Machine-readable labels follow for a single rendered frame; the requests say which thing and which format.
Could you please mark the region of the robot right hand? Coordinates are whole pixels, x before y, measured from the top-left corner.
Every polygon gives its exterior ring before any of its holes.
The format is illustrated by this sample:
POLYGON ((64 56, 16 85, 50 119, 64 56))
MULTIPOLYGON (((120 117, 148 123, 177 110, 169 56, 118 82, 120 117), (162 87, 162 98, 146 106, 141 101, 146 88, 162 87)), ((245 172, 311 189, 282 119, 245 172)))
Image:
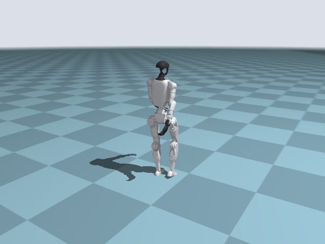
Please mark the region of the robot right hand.
POLYGON ((168 127, 170 126, 170 124, 168 124, 168 123, 169 123, 169 119, 166 120, 166 122, 165 122, 166 125, 164 126, 163 130, 161 131, 161 133, 158 133, 158 135, 162 136, 162 135, 165 134, 165 132, 168 130, 168 127))

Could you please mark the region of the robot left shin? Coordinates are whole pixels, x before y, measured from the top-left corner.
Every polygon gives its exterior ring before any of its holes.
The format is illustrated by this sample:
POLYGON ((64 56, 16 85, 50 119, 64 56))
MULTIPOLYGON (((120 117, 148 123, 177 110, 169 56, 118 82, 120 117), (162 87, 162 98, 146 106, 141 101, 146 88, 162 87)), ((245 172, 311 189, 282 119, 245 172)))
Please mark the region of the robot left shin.
POLYGON ((154 161, 156 164, 156 170, 161 171, 161 169, 160 169, 161 152, 160 152, 160 149, 159 150, 153 149, 153 143, 152 143, 152 154, 153 154, 153 158, 154 158, 154 161))

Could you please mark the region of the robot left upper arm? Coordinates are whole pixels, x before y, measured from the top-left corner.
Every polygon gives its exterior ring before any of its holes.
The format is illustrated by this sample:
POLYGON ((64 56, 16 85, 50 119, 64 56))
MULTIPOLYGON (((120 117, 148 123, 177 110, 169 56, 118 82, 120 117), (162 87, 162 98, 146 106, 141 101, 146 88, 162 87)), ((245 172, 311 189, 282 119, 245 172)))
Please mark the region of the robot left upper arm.
POLYGON ((149 98, 151 99, 151 81, 153 78, 147 80, 149 98))

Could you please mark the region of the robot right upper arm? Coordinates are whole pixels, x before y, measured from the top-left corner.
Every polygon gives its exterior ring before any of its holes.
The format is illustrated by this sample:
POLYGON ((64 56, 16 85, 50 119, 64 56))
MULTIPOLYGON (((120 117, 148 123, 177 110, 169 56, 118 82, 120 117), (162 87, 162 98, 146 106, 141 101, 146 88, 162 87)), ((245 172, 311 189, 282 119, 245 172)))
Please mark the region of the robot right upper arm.
POLYGON ((174 101, 174 98, 175 98, 177 84, 168 81, 168 88, 169 88, 169 102, 168 102, 168 105, 170 107, 172 102, 174 101))

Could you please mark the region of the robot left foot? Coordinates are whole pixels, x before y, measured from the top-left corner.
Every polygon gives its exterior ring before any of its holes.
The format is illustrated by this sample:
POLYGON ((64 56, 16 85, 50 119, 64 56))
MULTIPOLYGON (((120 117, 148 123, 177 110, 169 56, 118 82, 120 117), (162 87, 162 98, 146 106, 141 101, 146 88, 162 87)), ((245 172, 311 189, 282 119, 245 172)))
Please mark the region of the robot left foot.
POLYGON ((163 173, 164 170, 165 170, 164 168, 160 168, 160 169, 161 169, 161 171, 158 171, 158 170, 157 170, 157 171, 155 172, 155 176, 159 176, 159 175, 160 175, 161 173, 163 173))

